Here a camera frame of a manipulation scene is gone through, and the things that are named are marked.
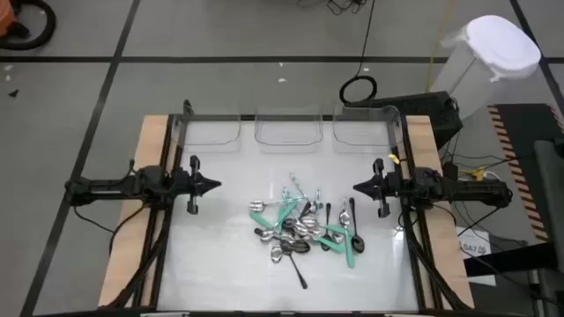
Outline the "white lidded trash bin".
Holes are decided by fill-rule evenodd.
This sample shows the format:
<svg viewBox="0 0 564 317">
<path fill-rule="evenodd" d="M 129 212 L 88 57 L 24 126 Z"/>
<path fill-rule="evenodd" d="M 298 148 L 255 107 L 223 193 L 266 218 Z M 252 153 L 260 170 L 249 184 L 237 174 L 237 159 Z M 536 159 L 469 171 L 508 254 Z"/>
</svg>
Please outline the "white lidded trash bin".
<svg viewBox="0 0 564 317">
<path fill-rule="evenodd" d="M 538 68 L 538 45 L 517 25 L 497 15 L 472 19 L 440 41 L 449 58 L 431 86 L 446 92 L 463 121 L 516 81 Z"/>
</svg>

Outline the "clear plastic bin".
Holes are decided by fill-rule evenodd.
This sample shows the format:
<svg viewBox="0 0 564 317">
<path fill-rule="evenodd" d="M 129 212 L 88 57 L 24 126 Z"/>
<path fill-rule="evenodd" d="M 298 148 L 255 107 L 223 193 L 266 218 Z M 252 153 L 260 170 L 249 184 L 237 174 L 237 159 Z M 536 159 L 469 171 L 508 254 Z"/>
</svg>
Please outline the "clear plastic bin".
<svg viewBox="0 0 564 317">
<path fill-rule="evenodd" d="M 403 143 L 402 122 L 393 106 L 343 107 L 332 119 L 332 145 L 338 153 L 383 154 Z"/>
<path fill-rule="evenodd" d="M 196 110 L 180 117 L 180 145 L 190 154 L 229 153 L 241 148 L 241 114 L 232 110 Z"/>
<path fill-rule="evenodd" d="M 254 137 L 265 153 L 311 153 L 323 140 L 323 116 L 317 106 L 259 107 Z"/>
</svg>

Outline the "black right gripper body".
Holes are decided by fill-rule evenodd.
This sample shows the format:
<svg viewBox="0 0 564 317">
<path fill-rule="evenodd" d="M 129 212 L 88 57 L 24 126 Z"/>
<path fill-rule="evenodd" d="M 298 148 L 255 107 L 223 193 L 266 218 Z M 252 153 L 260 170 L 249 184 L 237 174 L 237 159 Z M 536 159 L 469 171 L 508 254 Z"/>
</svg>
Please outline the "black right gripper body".
<svg viewBox="0 0 564 317">
<path fill-rule="evenodd" d="M 397 172 L 383 174 L 384 163 L 382 158 L 377 158 L 373 164 L 375 176 L 377 177 L 377 189 L 379 190 L 380 207 L 378 217 L 386 218 L 390 214 L 390 205 L 387 203 L 389 196 L 396 196 L 398 190 L 399 176 Z"/>
</svg>

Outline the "hazard striped black mat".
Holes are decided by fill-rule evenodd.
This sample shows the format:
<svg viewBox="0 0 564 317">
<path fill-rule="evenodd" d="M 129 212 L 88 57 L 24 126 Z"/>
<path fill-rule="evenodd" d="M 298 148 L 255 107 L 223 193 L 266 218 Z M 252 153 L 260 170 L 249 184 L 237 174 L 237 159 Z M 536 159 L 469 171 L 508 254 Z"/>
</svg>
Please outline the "hazard striped black mat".
<svg viewBox="0 0 564 317">
<path fill-rule="evenodd" d="M 547 104 L 498 104 L 487 111 L 516 183 L 537 241 L 551 240 L 552 228 L 534 144 L 547 141 L 564 159 L 564 123 Z"/>
</svg>

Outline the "orange vacuum cleaner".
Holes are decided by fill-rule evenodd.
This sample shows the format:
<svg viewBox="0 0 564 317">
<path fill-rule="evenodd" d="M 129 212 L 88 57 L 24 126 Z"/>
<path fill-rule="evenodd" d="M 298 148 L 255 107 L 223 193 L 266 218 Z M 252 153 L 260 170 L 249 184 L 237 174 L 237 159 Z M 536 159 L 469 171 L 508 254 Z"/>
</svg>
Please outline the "orange vacuum cleaner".
<svg viewBox="0 0 564 317">
<path fill-rule="evenodd" d="M 10 0 L 0 0 L 0 37 L 8 33 L 9 27 L 17 21 Z"/>
</svg>

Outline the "yellow power plug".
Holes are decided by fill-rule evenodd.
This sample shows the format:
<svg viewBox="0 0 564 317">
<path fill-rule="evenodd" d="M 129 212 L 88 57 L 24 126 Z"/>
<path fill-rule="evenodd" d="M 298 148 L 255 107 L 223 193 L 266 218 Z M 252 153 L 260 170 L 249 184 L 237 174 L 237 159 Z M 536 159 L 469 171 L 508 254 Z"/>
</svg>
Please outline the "yellow power plug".
<svg viewBox="0 0 564 317">
<path fill-rule="evenodd" d="M 486 169 L 478 168 L 478 169 L 471 169 L 471 170 L 464 170 L 461 169 L 458 172 L 460 177 L 466 176 L 470 177 L 473 181 L 483 181 L 486 178 Z"/>
</svg>

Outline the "black metal beam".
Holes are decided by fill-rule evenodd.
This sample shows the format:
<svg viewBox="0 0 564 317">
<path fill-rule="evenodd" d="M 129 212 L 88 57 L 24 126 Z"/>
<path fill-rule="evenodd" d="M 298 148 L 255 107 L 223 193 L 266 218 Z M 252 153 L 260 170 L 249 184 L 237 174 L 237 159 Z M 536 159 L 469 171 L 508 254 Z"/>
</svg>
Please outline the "black metal beam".
<svg viewBox="0 0 564 317">
<path fill-rule="evenodd" d="M 520 247 L 464 260 L 468 277 L 501 275 L 506 272 L 552 269 L 564 273 L 564 249 L 552 242 Z"/>
</svg>

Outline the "white paper label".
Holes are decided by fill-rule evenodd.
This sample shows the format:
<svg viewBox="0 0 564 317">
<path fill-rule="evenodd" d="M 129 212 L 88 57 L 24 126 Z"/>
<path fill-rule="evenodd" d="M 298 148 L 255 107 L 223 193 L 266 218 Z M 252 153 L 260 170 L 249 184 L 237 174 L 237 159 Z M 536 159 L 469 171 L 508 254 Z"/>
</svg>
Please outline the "white paper label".
<svg viewBox="0 0 564 317">
<path fill-rule="evenodd" d="M 492 253 L 492 245 L 487 232 L 473 229 L 463 232 L 463 230 L 464 228 L 462 227 L 457 227 L 456 229 L 456 232 L 460 233 L 458 240 L 464 251 L 464 259 L 468 259 L 471 256 L 478 257 Z M 494 275 L 470 277 L 469 282 L 472 284 L 482 284 L 487 286 L 496 285 Z"/>
</svg>

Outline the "metal spoon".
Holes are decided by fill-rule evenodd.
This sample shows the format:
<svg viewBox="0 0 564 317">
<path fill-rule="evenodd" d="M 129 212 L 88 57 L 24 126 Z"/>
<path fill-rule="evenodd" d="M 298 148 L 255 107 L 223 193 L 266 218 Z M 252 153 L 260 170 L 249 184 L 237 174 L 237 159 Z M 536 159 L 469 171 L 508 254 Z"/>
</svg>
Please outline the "metal spoon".
<svg viewBox="0 0 564 317">
<path fill-rule="evenodd" d="M 349 206 L 352 213 L 353 223 L 352 248 L 356 253 L 362 254 L 365 251 L 365 241 L 361 238 L 357 229 L 356 203 L 353 197 L 349 198 Z"/>
</svg>

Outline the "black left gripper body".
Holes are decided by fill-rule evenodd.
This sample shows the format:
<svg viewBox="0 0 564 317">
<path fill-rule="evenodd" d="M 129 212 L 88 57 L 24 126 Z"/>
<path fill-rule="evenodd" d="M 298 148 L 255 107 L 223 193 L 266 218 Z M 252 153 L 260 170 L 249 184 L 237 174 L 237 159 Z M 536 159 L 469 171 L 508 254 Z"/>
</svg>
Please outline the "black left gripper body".
<svg viewBox="0 0 564 317">
<path fill-rule="evenodd" d="M 189 195 L 187 204 L 187 212 L 191 215 L 197 215 L 199 212 L 197 206 L 198 186 L 199 186 L 199 167 L 200 160 L 196 155 L 189 157 L 189 170 L 186 171 L 182 167 L 174 170 L 174 197 L 178 195 Z"/>
</svg>

